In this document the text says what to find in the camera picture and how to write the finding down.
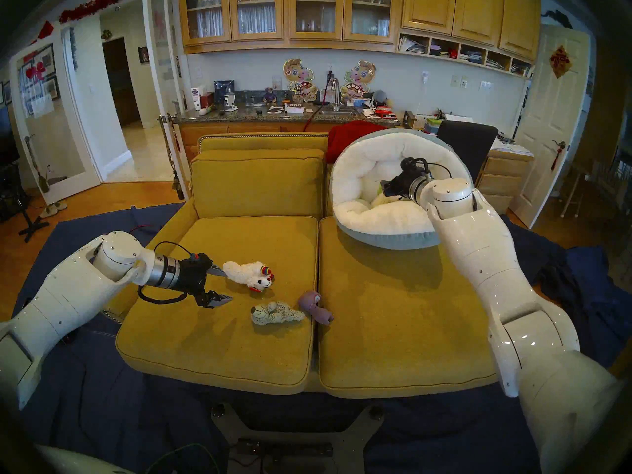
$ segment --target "faucet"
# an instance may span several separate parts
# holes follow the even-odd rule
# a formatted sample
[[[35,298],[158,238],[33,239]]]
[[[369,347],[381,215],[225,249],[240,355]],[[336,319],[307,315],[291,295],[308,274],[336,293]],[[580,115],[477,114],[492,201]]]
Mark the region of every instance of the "faucet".
[[[336,102],[334,103],[334,112],[340,111],[340,83],[338,82],[338,78],[334,76],[333,79],[334,86],[334,95],[336,97]]]

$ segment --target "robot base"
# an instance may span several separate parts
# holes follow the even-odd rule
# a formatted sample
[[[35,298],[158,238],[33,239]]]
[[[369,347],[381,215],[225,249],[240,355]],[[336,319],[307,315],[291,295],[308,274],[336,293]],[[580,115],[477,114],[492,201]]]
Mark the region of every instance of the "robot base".
[[[267,474],[337,474],[364,472],[364,447],[384,423],[378,405],[367,406],[345,431],[292,433],[250,430],[230,404],[213,408],[213,422],[230,446],[229,454],[244,465],[228,462],[228,474],[258,473],[264,457]]]

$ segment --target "red blanket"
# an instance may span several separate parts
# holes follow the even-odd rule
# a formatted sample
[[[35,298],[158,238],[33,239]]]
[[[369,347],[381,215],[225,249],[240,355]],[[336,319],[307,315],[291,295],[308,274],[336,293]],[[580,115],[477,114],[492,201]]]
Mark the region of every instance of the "red blanket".
[[[325,155],[327,162],[335,162],[344,148],[349,146],[349,144],[356,139],[371,134],[371,132],[384,129],[386,129],[386,127],[371,124],[371,122],[367,122],[366,120],[354,120],[346,124],[337,125],[329,131],[327,154]]]

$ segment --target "yellow sofa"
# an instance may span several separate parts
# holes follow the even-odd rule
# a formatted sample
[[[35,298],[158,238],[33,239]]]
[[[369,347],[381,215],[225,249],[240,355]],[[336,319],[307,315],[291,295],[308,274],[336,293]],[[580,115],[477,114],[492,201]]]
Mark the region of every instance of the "yellow sofa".
[[[485,312],[441,246],[384,250],[338,229],[325,189],[327,134],[222,134],[202,137],[199,146],[193,198],[148,247],[175,241],[219,265],[260,260],[276,279],[255,294],[209,277],[207,290],[234,297],[216,310],[193,298],[153,305],[130,286],[107,310],[124,318],[116,347],[131,367],[242,391],[339,397],[412,396],[496,381]],[[161,249],[186,257],[173,245]],[[282,300],[297,308],[312,289],[334,314],[329,327],[311,318],[252,323],[253,305]]]

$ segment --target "upper cabinet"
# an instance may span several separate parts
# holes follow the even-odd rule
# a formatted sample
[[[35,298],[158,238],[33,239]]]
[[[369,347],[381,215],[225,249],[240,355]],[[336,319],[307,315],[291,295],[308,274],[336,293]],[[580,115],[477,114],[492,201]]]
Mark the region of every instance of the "upper cabinet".
[[[288,0],[289,38],[343,38],[344,0]]]
[[[400,13],[401,0],[344,0],[344,39],[393,44]]]
[[[499,47],[535,61],[540,38],[540,0],[504,0]]]
[[[229,42],[228,0],[179,0],[184,45]]]
[[[455,0],[404,0],[401,26],[452,33]]]
[[[501,36],[503,4],[503,0],[456,0],[452,35],[496,47]]]
[[[283,0],[230,0],[233,40],[283,38]]]

